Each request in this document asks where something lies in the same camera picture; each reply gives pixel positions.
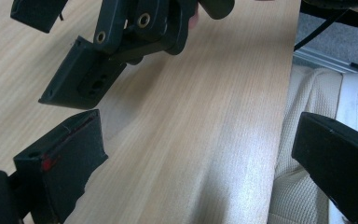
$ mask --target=mounting hole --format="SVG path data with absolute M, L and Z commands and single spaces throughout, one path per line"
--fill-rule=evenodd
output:
M 148 13 L 144 13 L 138 18 L 139 28 L 145 28 L 149 23 L 150 23 L 150 15 Z
M 97 34 L 97 43 L 102 44 L 105 37 L 106 37 L 106 33 L 104 31 L 101 31 L 100 33 L 98 33 Z
M 102 87 L 103 87 L 103 82 L 101 81 L 96 81 L 94 84 L 92 84 L 92 89 L 94 91 L 100 91 Z
M 29 158 L 35 158 L 38 157 L 40 155 L 40 152 L 31 152 L 30 154 L 28 154 Z

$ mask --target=wood grain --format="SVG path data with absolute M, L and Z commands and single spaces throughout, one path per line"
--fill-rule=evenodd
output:
M 0 170 L 78 110 L 39 96 L 101 1 L 69 1 L 51 34 L 0 0 Z M 183 53 L 130 66 L 98 108 L 109 160 L 65 223 L 266 223 L 299 1 L 237 1 L 203 12 Z

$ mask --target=black plastic bracket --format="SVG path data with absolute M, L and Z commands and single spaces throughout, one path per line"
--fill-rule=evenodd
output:
M 339 211 L 358 223 L 358 132 L 334 119 L 302 113 L 292 157 Z
M 98 110 L 74 115 L 14 157 L 17 171 L 0 171 L 0 224 L 63 223 L 91 173 L 107 159 Z
M 67 0 L 15 0 L 11 17 L 49 32 Z M 127 64 L 145 55 L 182 52 L 198 0 L 103 0 L 93 43 L 79 37 L 39 103 L 80 109 L 96 106 Z M 234 0 L 200 0 L 223 19 Z

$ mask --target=black device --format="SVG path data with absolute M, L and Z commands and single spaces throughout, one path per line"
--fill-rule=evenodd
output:
M 0 171 L 0 224 L 63 223 L 91 173 L 107 159 L 100 114 L 86 111 L 65 120 L 14 157 L 17 171 Z
M 179 54 L 197 3 L 222 19 L 234 0 L 103 0 L 93 43 L 77 38 L 39 102 L 80 109 L 96 106 L 127 64 L 147 54 Z M 15 0 L 11 18 L 48 33 L 67 0 Z
M 334 119 L 304 112 L 292 157 L 338 210 L 358 223 L 358 132 Z

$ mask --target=floor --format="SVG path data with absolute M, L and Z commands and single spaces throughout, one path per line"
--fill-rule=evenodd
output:
M 300 13 L 296 42 L 302 40 L 323 22 L 323 19 Z M 303 50 L 307 49 L 311 49 L 316 54 L 320 53 L 322 57 L 337 59 L 346 65 L 358 63 L 358 28 L 334 23 L 303 47 Z M 324 66 L 320 63 L 298 58 L 296 55 L 294 63 L 311 67 Z

